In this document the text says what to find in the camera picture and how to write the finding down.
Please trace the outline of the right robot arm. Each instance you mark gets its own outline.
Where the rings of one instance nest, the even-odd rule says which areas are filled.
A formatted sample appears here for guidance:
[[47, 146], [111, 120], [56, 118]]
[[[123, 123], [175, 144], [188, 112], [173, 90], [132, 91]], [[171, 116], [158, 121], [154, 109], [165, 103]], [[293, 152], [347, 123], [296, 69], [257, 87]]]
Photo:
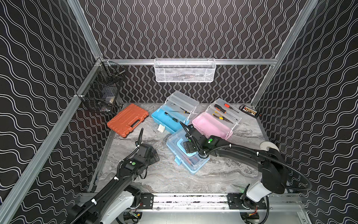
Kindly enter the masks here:
[[[241, 197], [242, 201], [257, 203], [271, 193], [283, 194], [286, 189], [305, 192], [312, 189], [312, 183], [307, 176], [297, 169], [289, 166], [277, 149], [269, 147], [268, 150], [252, 149], [231, 143], [221, 137], [211, 135], [208, 138], [202, 135], [193, 125], [180, 122], [187, 139], [184, 149], [188, 153], [197, 153], [201, 159], [210, 156], [223, 157], [238, 161], [255, 168], [262, 174], [260, 181], [248, 185]], [[288, 186], [289, 171], [297, 174], [304, 180], [303, 187]]]

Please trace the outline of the light blue front toolbox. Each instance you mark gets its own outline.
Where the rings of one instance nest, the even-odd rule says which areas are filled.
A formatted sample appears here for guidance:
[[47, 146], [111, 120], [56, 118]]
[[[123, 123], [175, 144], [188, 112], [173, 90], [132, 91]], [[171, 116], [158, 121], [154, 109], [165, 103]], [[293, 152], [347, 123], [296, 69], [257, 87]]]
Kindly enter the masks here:
[[209, 158], [200, 158], [198, 152], [188, 154], [183, 145], [188, 141], [185, 135], [186, 132], [183, 129], [178, 130], [168, 138], [167, 146], [175, 155], [174, 161], [178, 165], [185, 166], [190, 173], [195, 174], [209, 161]]

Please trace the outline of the pink toolbox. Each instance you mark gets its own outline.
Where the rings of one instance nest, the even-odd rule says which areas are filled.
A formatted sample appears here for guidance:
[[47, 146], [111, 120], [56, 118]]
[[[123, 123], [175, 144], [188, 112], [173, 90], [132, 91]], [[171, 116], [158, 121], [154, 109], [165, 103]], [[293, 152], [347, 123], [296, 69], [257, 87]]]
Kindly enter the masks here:
[[[205, 135], [207, 138], [211, 135], [215, 135], [227, 140], [233, 134], [234, 130], [236, 130], [239, 126], [239, 123], [241, 121], [241, 114], [237, 107], [232, 104], [229, 104], [235, 110], [237, 110], [238, 113], [225, 107], [225, 103], [229, 104], [228, 102], [220, 98], [211, 103], [204, 112], [194, 118], [194, 120], [192, 121], [194, 128], [196, 128], [201, 134]], [[215, 104], [218, 104], [223, 109], [225, 109], [226, 113], [222, 113], [221, 111], [216, 110], [216, 108], [214, 107]], [[212, 114], [216, 114], [220, 117], [225, 117], [232, 121], [233, 124], [225, 122], [221, 119], [217, 119]]]

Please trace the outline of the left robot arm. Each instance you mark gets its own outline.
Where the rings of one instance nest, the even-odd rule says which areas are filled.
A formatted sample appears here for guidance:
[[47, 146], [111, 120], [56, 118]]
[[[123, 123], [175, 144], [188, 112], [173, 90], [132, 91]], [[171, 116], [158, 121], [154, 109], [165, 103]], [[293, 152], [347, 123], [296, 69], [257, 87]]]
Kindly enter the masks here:
[[125, 210], [140, 207], [140, 190], [131, 183], [138, 177], [146, 178], [148, 167], [159, 162], [153, 146], [142, 143], [143, 131], [135, 142], [136, 149], [119, 162], [110, 182], [83, 205], [69, 209], [67, 224], [110, 224]]

